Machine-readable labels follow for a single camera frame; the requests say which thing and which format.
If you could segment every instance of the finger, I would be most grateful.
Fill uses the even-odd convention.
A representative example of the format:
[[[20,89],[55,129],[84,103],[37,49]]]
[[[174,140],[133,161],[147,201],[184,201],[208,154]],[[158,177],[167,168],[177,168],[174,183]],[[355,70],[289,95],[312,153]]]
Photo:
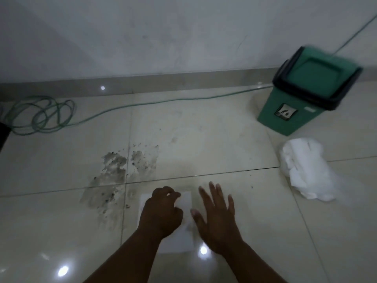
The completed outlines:
[[[164,186],[158,193],[160,195],[168,195],[174,193],[174,190],[171,187]]]
[[[155,189],[153,191],[153,193],[152,193],[152,196],[157,195],[160,192],[160,190],[162,190],[162,188],[160,188],[160,187],[158,187],[157,189]]]
[[[181,225],[182,219],[183,219],[183,210],[181,210],[179,208],[174,208],[174,213],[175,213],[175,219],[176,219],[177,223],[179,223],[179,225]]]
[[[234,210],[234,201],[232,195],[228,195],[228,202],[229,202],[229,207],[228,211],[230,211],[233,216],[236,214],[236,211]]]
[[[205,223],[203,216],[196,209],[191,209],[190,212],[196,226],[198,227],[200,237],[205,241],[207,237],[207,224]]]
[[[207,194],[207,192],[201,186],[199,187],[199,194],[202,197],[204,207],[208,213],[208,211],[214,207],[211,197]]]
[[[216,184],[216,192],[217,192],[217,203],[216,203],[216,205],[219,208],[226,209],[227,204],[225,203],[224,195],[222,194],[222,189],[221,189],[220,184]]]
[[[209,186],[214,206],[217,207],[217,191],[212,181],[209,183]]]
[[[175,202],[177,200],[177,198],[179,198],[181,196],[181,193],[179,192],[172,192],[170,195],[168,195],[167,197],[169,199],[171,199],[173,202]]]

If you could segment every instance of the person's left hand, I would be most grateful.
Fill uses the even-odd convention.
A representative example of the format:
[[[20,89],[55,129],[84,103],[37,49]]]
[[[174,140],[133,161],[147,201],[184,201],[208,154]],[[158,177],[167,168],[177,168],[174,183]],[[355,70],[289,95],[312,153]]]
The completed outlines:
[[[172,234],[182,223],[183,211],[174,207],[180,196],[171,187],[155,189],[141,212],[138,229],[151,232],[160,240]]]

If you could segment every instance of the black object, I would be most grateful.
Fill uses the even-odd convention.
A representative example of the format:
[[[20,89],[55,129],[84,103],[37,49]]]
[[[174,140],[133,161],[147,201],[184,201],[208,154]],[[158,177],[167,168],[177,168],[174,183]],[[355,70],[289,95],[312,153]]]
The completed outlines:
[[[301,88],[293,83],[289,83],[287,80],[288,74],[292,70],[304,49],[305,47],[300,47],[299,50],[291,57],[291,59],[286,60],[285,63],[280,66],[272,80],[272,83],[278,89],[305,100],[313,105],[321,107],[325,110],[335,110],[343,97],[346,96],[351,86],[358,79],[363,69],[358,67],[356,71],[337,89],[337,91],[335,91],[331,98],[323,98],[322,96],[313,94],[307,89]]]
[[[11,128],[7,125],[0,123],[0,151],[3,148],[5,141],[7,140],[9,134],[11,133]]]

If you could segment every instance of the green cable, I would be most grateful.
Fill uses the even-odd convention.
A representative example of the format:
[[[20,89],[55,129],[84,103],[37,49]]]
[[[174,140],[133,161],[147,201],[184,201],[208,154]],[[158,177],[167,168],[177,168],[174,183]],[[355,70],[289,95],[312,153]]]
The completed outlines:
[[[96,118],[102,114],[105,114],[107,112],[122,109],[122,108],[128,108],[128,107],[134,107],[134,106],[143,106],[143,105],[151,105],[151,104],[158,104],[158,103],[166,103],[171,101],[180,101],[180,100],[205,100],[205,99],[214,99],[214,98],[220,98],[225,96],[231,96],[231,95],[237,95],[245,92],[260,90],[260,89],[266,89],[266,88],[272,88],[272,85],[263,86],[259,88],[252,88],[242,91],[236,91],[232,93],[222,94],[222,95],[216,95],[216,96],[209,96],[209,97],[196,97],[196,98],[177,98],[177,99],[169,99],[169,100],[163,100],[163,101],[156,101],[156,102],[147,102],[147,103],[138,103],[138,104],[129,104],[129,105],[122,105],[118,107],[113,107],[110,109],[106,109],[100,113],[97,113],[93,116],[90,116],[86,119],[83,119],[81,121],[70,123],[75,111],[76,111],[76,104],[73,100],[65,100],[64,102],[58,102],[54,98],[50,96],[29,96],[26,97],[23,100],[20,100],[16,103],[14,103],[11,107],[11,109],[7,112],[7,114],[4,116],[4,123],[12,129],[12,132],[16,135],[20,136],[26,136],[31,135],[34,133],[53,133],[56,131],[59,131],[60,129],[64,127],[70,127],[70,126],[76,126],[85,122],[88,122],[89,120]],[[41,105],[39,102],[46,101],[47,103],[45,105]],[[34,116],[31,119],[31,123],[27,125],[14,125],[15,120],[20,116],[20,114],[25,111],[27,108],[30,107],[36,107],[38,109],[38,112],[34,114]],[[61,117],[61,109],[62,108],[68,108],[70,113],[66,119],[62,119]],[[56,124],[54,126],[46,127],[47,124],[50,122],[51,118],[56,115]],[[31,129],[30,132],[21,132],[20,130],[23,129]]]

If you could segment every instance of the trash can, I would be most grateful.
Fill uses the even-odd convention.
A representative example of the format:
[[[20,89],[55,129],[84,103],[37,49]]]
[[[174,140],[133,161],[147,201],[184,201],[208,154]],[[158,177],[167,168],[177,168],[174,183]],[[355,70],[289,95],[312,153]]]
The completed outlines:
[[[288,136],[323,111],[335,110],[362,70],[344,58],[300,47],[275,74],[258,121]]]

